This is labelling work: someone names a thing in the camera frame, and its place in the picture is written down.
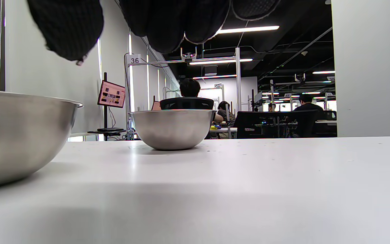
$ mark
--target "stainless steel bowl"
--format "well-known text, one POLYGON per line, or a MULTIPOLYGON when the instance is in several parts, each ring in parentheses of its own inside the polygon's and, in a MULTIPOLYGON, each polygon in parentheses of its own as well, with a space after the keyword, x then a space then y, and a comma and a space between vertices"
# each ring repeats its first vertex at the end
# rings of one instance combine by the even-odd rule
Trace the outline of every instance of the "stainless steel bowl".
POLYGON ((0 184, 44 167, 61 150, 83 105, 0 91, 0 184))
POLYGON ((133 113, 136 133, 157 150, 183 150, 198 145, 210 130, 213 110, 182 109, 133 113))

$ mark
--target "monitor screen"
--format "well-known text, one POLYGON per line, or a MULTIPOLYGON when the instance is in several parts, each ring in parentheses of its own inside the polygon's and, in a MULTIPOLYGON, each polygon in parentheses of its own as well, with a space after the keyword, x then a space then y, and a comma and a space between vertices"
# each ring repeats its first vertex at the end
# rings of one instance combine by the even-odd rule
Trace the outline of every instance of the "monitor screen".
POLYGON ((102 81, 98 105, 122 108, 126 97, 126 88, 111 82, 102 81))
POLYGON ((153 107, 151 107, 151 111, 157 111, 157 110, 162 110, 162 109, 160 108, 160 102, 154 101, 154 102, 153 102, 153 107))

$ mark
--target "table surface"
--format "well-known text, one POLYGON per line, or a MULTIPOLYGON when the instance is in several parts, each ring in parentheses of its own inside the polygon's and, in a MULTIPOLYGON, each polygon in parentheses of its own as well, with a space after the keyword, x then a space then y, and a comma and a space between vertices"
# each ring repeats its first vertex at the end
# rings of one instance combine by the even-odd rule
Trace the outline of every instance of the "table surface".
POLYGON ((0 244, 387 244, 390 137, 68 142, 0 187, 0 244))

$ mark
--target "black pole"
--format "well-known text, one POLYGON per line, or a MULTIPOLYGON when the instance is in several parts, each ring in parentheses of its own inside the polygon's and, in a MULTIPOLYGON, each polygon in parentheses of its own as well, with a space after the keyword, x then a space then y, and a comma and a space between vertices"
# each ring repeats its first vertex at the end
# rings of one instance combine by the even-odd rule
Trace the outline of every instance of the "black pole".
MULTIPOLYGON (((103 76, 104 81, 108 81, 108 74, 105 72, 103 76)), ((108 128, 108 106, 103 105, 103 115, 104 115, 104 128, 108 128)), ((107 142, 108 137, 106 134, 104 134, 104 140, 107 142)))
POLYGON ((254 90, 252 89, 252 112, 255 111, 254 90))

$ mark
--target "monitor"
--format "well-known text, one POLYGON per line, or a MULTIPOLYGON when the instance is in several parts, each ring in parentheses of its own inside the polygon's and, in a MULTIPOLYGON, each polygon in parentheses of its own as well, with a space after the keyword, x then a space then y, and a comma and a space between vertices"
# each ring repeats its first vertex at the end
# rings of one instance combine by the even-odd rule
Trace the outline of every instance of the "monitor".
POLYGON ((122 108, 126 98, 126 88, 111 82, 102 81, 98 105, 122 108))

